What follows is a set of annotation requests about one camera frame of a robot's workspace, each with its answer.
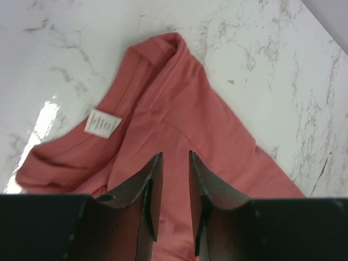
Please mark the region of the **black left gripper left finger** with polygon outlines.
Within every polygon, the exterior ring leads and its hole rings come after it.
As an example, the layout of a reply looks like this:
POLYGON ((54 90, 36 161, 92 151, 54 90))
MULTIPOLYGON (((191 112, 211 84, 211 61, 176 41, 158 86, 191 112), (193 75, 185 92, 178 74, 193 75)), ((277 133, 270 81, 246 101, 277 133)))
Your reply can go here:
POLYGON ((107 193, 1 196, 1 260, 151 260, 163 155, 107 193))

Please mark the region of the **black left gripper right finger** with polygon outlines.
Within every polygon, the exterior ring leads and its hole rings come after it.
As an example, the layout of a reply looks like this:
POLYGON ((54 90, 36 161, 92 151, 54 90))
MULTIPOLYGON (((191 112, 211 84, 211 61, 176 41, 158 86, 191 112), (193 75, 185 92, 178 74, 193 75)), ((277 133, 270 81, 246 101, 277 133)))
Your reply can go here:
POLYGON ((253 199, 189 152, 199 260, 347 260, 347 199, 253 199))

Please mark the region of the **pink t shirt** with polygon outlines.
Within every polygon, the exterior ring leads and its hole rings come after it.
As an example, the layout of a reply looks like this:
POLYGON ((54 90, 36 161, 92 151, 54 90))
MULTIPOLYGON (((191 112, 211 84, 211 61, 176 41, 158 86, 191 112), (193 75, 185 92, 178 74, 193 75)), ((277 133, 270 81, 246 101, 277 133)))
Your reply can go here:
POLYGON ((121 120, 109 138, 87 133, 82 122, 61 138, 33 147, 17 172, 17 183, 30 193, 99 196, 162 152, 154 260, 195 260, 189 151, 251 197, 303 196, 210 87, 203 66, 178 33, 129 47, 97 110, 121 120))

